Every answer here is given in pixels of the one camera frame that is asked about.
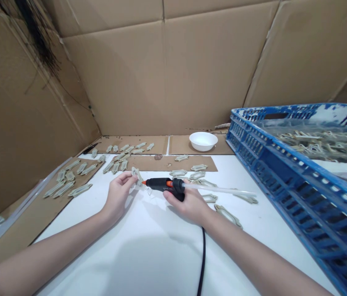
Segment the beige plastic part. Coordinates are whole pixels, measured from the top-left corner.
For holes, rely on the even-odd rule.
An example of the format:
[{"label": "beige plastic part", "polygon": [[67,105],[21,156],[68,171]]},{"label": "beige plastic part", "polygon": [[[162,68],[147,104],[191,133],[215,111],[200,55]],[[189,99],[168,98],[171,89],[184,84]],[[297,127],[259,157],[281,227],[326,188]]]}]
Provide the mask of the beige plastic part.
[{"label": "beige plastic part", "polygon": [[80,167],[78,168],[78,170],[76,171],[76,173],[77,173],[78,175],[80,175],[80,174],[84,171],[84,169],[86,168],[86,166],[87,166],[87,163],[86,163],[86,162],[82,163],[82,164],[80,165]]},{"label": "beige plastic part", "polygon": [[173,177],[184,176],[185,174],[187,174],[187,171],[185,171],[183,169],[182,170],[175,170],[175,171],[171,171],[169,174]]},{"label": "beige plastic part", "polygon": [[216,212],[219,213],[220,215],[224,216],[228,220],[230,220],[232,223],[236,224],[240,228],[243,229],[242,224],[240,224],[239,219],[236,218],[233,214],[227,211],[226,208],[223,206],[219,206],[218,204],[214,204],[214,208],[216,209]]},{"label": "beige plastic part", "polygon": [[92,166],[89,166],[88,168],[86,168],[83,172],[82,172],[82,176],[87,175],[89,172],[95,170],[97,168],[98,164],[93,164]]},{"label": "beige plastic part", "polygon": [[151,143],[150,145],[147,146],[146,150],[150,151],[154,147],[154,143]]},{"label": "beige plastic part", "polygon": [[140,143],[139,145],[136,145],[135,148],[139,149],[140,147],[143,147],[146,145],[146,142]]},{"label": "beige plastic part", "polygon": [[65,175],[65,178],[67,178],[68,181],[73,181],[75,179],[75,174],[73,173],[73,171],[69,171]]},{"label": "beige plastic part", "polygon": [[192,171],[204,171],[206,169],[207,169],[207,165],[205,164],[199,164],[191,168]]},{"label": "beige plastic part", "polygon": [[97,154],[98,154],[98,150],[97,150],[96,148],[94,148],[94,149],[92,150],[91,157],[92,157],[92,158],[96,158],[96,157],[97,157]]},{"label": "beige plastic part", "polygon": [[106,166],[106,168],[103,169],[103,173],[107,173],[110,171],[110,169],[114,166],[114,162],[109,162],[108,165]]},{"label": "beige plastic part", "polygon": [[131,154],[126,154],[119,160],[119,162],[123,162],[123,161],[129,159],[130,157],[131,157]]},{"label": "beige plastic part", "polygon": [[136,184],[139,186],[139,187],[142,187],[142,182],[143,182],[143,178],[142,176],[140,175],[140,172],[139,172],[139,169],[135,168],[135,167],[132,167],[132,170],[131,170],[131,173],[133,176],[138,176],[138,181],[136,182]]},{"label": "beige plastic part", "polygon": [[125,170],[127,169],[127,165],[128,165],[128,160],[124,160],[124,161],[121,163],[120,170],[121,170],[121,171],[125,171]]},{"label": "beige plastic part", "polygon": [[180,155],[178,157],[175,158],[175,161],[182,161],[182,160],[186,160],[188,159],[188,155]]},{"label": "beige plastic part", "polygon": [[134,148],[135,148],[135,146],[128,147],[128,148],[124,151],[124,153],[125,153],[125,154],[128,154],[128,153],[130,153],[132,150],[134,150]]},{"label": "beige plastic part", "polygon": [[136,149],[136,150],[132,150],[132,154],[140,154],[143,153],[145,150],[144,149]]},{"label": "beige plastic part", "polygon": [[77,197],[78,195],[82,194],[83,192],[89,190],[91,188],[92,184],[86,184],[83,186],[80,186],[79,188],[76,188],[71,191],[71,193],[68,194],[68,197]]},{"label": "beige plastic part", "polygon": [[53,188],[51,188],[50,190],[46,191],[45,195],[43,196],[43,198],[52,196],[54,192],[56,192],[56,190],[59,190],[62,186],[64,186],[66,183],[66,181],[61,181],[59,183],[56,184],[56,186],[54,186]]},{"label": "beige plastic part", "polygon": [[55,195],[53,195],[53,198],[56,199],[57,197],[62,196],[65,192],[67,192],[70,188],[72,188],[75,185],[76,181],[72,181],[67,183],[63,188],[58,190]]},{"label": "beige plastic part", "polygon": [[218,199],[217,195],[214,195],[211,193],[202,195],[202,197],[205,200],[205,202],[207,202],[207,203],[215,203]]},{"label": "beige plastic part", "polygon": [[62,182],[65,179],[65,170],[61,170],[58,172],[58,176],[57,176],[57,182]]},{"label": "beige plastic part", "polygon": [[208,180],[205,180],[205,179],[198,179],[198,182],[201,184],[201,185],[204,185],[204,186],[213,186],[213,187],[217,187],[216,184],[212,183],[212,182],[209,182]]},{"label": "beige plastic part", "polygon": [[118,161],[120,158],[122,158],[125,155],[125,153],[120,153],[118,156],[115,157],[114,161]]},{"label": "beige plastic part", "polygon": [[80,160],[76,160],[73,163],[71,163],[69,166],[65,168],[66,171],[72,170],[74,167],[76,167],[80,163]]},{"label": "beige plastic part", "polygon": [[121,147],[120,151],[124,151],[129,147],[129,144],[126,144],[124,146]]},{"label": "beige plastic part", "polygon": [[106,160],[106,155],[101,155],[100,158],[97,160],[98,163],[102,163]]},{"label": "beige plastic part", "polygon": [[112,173],[115,175],[119,171],[119,163],[116,162],[115,165],[113,166]]},{"label": "beige plastic part", "polygon": [[249,204],[257,204],[258,203],[258,200],[254,197],[246,197],[246,196],[243,196],[243,195],[240,195],[240,194],[233,194],[233,196],[236,196],[246,202],[248,202]]},{"label": "beige plastic part", "polygon": [[199,171],[199,172],[191,174],[190,175],[190,180],[196,180],[196,179],[199,179],[199,178],[203,178],[203,177],[205,177],[205,175],[206,175],[206,172]]}]

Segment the white bowl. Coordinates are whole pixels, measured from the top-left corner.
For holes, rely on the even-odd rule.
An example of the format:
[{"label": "white bowl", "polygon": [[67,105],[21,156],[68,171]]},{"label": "white bowl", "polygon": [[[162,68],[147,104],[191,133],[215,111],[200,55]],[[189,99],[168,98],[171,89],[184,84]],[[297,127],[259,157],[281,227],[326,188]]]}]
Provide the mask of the white bowl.
[{"label": "white bowl", "polygon": [[210,133],[196,132],[190,135],[191,145],[198,151],[209,151],[218,142],[218,138]]}]

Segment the black power cord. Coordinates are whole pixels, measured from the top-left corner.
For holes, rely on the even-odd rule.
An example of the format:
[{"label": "black power cord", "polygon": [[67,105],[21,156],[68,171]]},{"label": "black power cord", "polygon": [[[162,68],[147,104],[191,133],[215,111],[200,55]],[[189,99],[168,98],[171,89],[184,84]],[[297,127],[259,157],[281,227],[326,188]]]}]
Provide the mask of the black power cord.
[{"label": "black power cord", "polygon": [[202,227],[202,234],[203,234],[203,256],[202,256],[202,267],[201,267],[201,274],[199,276],[199,284],[198,284],[197,296],[201,296],[201,293],[202,293],[202,283],[203,283],[203,274],[205,272],[206,237],[205,237],[205,228],[203,228],[203,227]]}]

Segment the work table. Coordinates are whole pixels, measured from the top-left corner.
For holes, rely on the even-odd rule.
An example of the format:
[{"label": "work table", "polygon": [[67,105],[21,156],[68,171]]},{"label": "work table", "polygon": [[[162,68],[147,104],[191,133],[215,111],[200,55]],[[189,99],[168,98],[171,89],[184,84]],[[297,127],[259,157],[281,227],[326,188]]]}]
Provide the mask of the work table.
[{"label": "work table", "polygon": [[[105,204],[109,182],[118,176],[103,174],[114,155],[106,158],[93,186],[74,198],[37,241],[71,227],[97,213]],[[91,155],[81,155],[91,159]],[[258,204],[231,194],[214,193],[217,204],[239,218],[244,231],[291,262],[333,295],[339,295],[304,246],[287,226],[234,155],[212,156],[218,172],[205,179],[219,187],[257,193]],[[143,179],[170,177],[168,172],[141,171]],[[98,239],[38,295],[196,295],[202,263],[202,230],[178,216],[161,192],[135,190],[125,216]],[[259,295],[227,256],[206,236],[206,265],[202,296]]]}]

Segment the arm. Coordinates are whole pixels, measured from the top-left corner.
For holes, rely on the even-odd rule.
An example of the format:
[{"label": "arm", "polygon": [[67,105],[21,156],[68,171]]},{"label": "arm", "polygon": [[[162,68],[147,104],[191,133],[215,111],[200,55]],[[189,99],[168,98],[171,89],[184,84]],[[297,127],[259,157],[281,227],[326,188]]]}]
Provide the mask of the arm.
[{"label": "arm", "polygon": [[137,177],[122,173],[109,185],[100,212],[60,233],[33,244],[0,264],[0,295],[32,295],[124,214]]},{"label": "arm", "polygon": [[205,228],[261,295],[331,295],[291,263],[212,210],[197,190],[186,188],[184,193],[183,202],[168,191],[163,194],[181,214]]}]

